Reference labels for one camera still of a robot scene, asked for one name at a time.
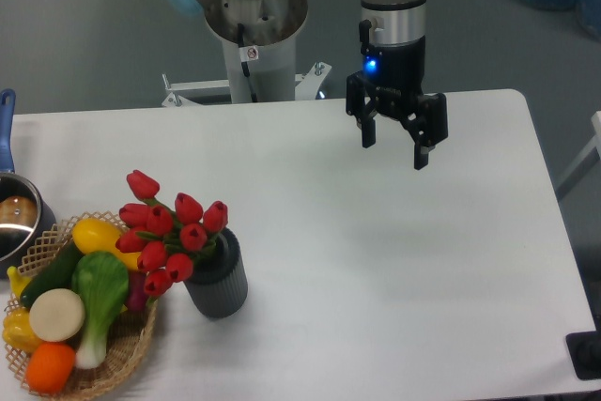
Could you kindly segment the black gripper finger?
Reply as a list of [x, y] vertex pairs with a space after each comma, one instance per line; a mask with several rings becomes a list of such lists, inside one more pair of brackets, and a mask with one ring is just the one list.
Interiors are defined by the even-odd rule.
[[376, 142], [375, 103], [366, 99], [365, 82], [360, 71], [347, 77], [346, 111], [354, 116], [362, 134], [362, 146], [371, 147]]
[[421, 170], [428, 165], [430, 151], [448, 137], [446, 96], [412, 95], [401, 124], [414, 142], [414, 169]]

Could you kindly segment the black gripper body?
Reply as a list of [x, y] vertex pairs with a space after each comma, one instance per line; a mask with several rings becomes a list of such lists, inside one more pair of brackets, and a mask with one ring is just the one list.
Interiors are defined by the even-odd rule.
[[396, 120], [414, 115], [423, 94], [425, 36], [406, 43], [376, 43], [375, 23], [359, 24], [362, 53], [361, 79], [367, 94], [378, 98], [377, 111]]

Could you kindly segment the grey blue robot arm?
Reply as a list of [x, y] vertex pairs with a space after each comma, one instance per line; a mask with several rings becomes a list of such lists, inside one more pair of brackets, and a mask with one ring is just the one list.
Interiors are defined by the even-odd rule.
[[[291, 100], [295, 95], [296, 38], [307, 0], [168, 0], [183, 14], [202, 14], [223, 45], [235, 103]], [[422, 90], [426, 0], [361, 0], [362, 66], [347, 77], [346, 110], [376, 141], [376, 116], [398, 121], [414, 143], [414, 166], [448, 135], [447, 103]]]

